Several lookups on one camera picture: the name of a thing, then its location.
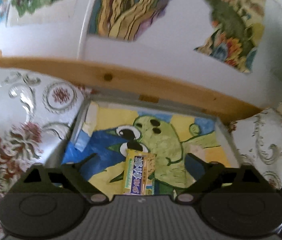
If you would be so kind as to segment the yellow blue snack bar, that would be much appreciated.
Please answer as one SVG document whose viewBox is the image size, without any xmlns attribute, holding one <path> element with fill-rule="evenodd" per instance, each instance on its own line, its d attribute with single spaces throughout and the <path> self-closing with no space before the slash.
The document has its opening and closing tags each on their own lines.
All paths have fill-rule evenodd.
<svg viewBox="0 0 282 240">
<path fill-rule="evenodd" d="M 127 150 L 123 172 L 123 194 L 154 195 L 155 155 L 137 150 Z"/>
</svg>

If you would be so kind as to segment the grey tray with drawing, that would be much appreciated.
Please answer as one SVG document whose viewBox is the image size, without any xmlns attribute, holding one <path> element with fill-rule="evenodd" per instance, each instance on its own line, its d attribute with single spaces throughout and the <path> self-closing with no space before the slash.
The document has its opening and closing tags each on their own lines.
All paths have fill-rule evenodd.
<svg viewBox="0 0 282 240">
<path fill-rule="evenodd" d="M 69 142 L 48 157 L 46 165 L 87 163 L 82 177 L 112 198 L 123 194 L 127 150 L 155 155 L 155 193 L 176 196 L 195 182 L 185 169 L 188 153 L 206 163 L 238 167 L 239 154 L 217 118 L 92 96 L 84 100 Z"/>
</svg>

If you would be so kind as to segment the floral satin bed cover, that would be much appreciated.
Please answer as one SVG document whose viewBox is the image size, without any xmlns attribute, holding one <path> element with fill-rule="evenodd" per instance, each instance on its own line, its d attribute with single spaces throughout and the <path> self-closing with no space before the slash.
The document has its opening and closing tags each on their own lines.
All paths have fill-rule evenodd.
<svg viewBox="0 0 282 240">
<path fill-rule="evenodd" d="M 225 128 L 239 166 L 225 166 L 198 202 L 178 204 L 178 195 L 169 194 L 109 198 L 82 177 L 87 159 L 46 165 L 69 142 L 82 103 L 92 96 L 147 103 L 0 71 L 0 239 L 282 239 L 278 112 L 236 122 L 233 134 Z M 148 104 L 202 114 L 186 105 Z"/>
</svg>

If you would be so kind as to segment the landscape flowers poster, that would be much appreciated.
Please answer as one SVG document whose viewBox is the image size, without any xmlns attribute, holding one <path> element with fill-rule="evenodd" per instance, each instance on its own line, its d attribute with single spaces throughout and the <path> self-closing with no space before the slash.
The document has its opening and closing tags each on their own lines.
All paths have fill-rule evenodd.
<svg viewBox="0 0 282 240">
<path fill-rule="evenodd" d="M 266 0 L 206 0 L 213 33 L 195 50 L 249 74 L 264 32 Z"/>
</svg>

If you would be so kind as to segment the starry swirl poster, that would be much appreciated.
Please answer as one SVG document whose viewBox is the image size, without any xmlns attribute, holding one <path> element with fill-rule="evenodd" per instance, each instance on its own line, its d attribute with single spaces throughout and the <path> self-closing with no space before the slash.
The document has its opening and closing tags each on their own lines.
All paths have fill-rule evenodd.
<svg viewBox="0 0 282 240">
<path fill-rule="evenodd" d="M 135 41 L 164 14 L 170 0 L 95 0 L 88 33 Z"/>
</svg>

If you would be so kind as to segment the wooden bed frame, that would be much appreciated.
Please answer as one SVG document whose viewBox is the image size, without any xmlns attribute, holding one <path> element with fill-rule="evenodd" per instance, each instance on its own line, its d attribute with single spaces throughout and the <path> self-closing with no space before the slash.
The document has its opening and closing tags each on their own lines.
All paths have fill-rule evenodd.
<svg viewBox="0 0 282 240">
<path fill-rule="evenodd" d="M 167 100 L 181 103 L 198 112 L 217 116 L 225 124 L 251 117 L 261 111 L 255 105 L 216 90 L 153 73 L 90 61 L 3 57 L 0 51 L 0 71 L 13 69 L 96 90 L 132 93 L 141 101 L 156 103 Z"/>
</svg>

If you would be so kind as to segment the white wall pipe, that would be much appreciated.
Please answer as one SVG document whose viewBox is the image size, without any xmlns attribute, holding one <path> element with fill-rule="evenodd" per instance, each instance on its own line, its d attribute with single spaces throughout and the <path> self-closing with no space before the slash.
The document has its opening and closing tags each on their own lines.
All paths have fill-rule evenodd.
<svg viewBox="0 0 282 240">
<path fill-rule="evenodd" d="M 80 39 L 78 42 L 76 60 L 84 59 L 85 45 L 86 45 L 86 40 L 87 40 L 87 35 L 88 35 L 88 28 L 89 28 L 89 21 L 91 18 L 91 14 L 93 12 L 94 3 L 95 3 L 95 0 L 88 0 L 87 6 L 85 9 L 81 32 L 80 32 Z"/>
</svg>

